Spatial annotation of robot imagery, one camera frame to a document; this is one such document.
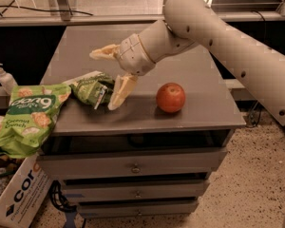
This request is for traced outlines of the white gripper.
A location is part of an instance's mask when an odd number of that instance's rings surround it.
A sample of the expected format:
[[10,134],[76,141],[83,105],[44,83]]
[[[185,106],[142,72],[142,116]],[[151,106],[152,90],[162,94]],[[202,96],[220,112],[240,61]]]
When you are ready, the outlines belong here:
[[94,60],[117,59],[120,67],[127,72],[124,76],[116,77],[108,104],[109,110],[119,108],[134,90],[138,81],[137,76],[145,75],[156,65],[145,52],[138,34],[132,34],[119,45],[111,44],[94,49],[89,53],[89,57]]

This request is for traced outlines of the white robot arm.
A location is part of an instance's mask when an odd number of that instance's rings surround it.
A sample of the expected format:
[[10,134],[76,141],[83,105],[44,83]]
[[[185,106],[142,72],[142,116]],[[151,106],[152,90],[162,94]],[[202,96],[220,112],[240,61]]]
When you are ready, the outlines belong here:
[[115,60],[126,72],[117,83],[110,107],[120,107],[136,78],[163,58],[204,46],[285,126],[285,55],[223,22],[204,0],[167,0],[164,19],[118,45],[90,52],[98,60]]

